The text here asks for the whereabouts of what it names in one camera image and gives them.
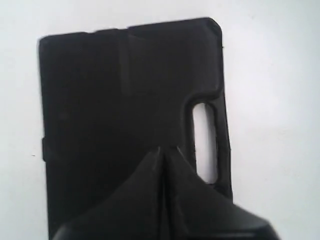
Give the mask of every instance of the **pointed black object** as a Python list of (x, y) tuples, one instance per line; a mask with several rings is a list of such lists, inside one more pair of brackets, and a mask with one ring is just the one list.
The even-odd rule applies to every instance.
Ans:
[(235, 206), (203, 182), (175, 147), (149, 152), (110, 198), (61, 227), (54, 238), (106, 239), (277, 240), (278, 237), (267, 221)]

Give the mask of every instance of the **black plastic panel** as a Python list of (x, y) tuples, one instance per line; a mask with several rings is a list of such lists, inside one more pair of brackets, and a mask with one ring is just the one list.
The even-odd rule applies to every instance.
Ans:
[(222, 33), (210, 18), (47, 36), (39, 42), (49, 235), (108, 198), (150, 149), (195, 169), (192, 109), (215, 116), (218, 180), (232, 198)]

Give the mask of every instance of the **oblong hole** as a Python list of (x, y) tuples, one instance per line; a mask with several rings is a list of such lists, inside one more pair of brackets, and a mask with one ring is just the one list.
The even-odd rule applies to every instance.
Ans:
[(196, 172), (208, 184), (218, 178), (215, 118), (212, 108), (199, 103), (192, 110)]

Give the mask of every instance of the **black plastic part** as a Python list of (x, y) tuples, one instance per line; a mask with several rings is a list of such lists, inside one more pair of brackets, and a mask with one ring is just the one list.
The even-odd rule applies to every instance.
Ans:
[(47, 36), (39, 42), (49, 236), (107, 199), (157, 146), (196, 169), (192, 109), (215, 117), (232, 199), (222, 32), (210, 18)]
[[(162, 212), (168, 220), (162, 220)], [(235, 206), (203, 182), (175, 147), (149, 152), (110, 198), (65, 224), (54, 237), (106, 239), (279, 238), (267, 221)]]

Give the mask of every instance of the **white background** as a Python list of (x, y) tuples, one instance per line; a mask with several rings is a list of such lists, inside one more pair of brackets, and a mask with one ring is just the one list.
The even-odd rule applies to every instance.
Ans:
[(223, 32), (234, 202), (284, 240), (320, 239), (319, 10), (316, 0), (0, 0), (0, 239), (47, 239), (37, 40), (205, 16)]

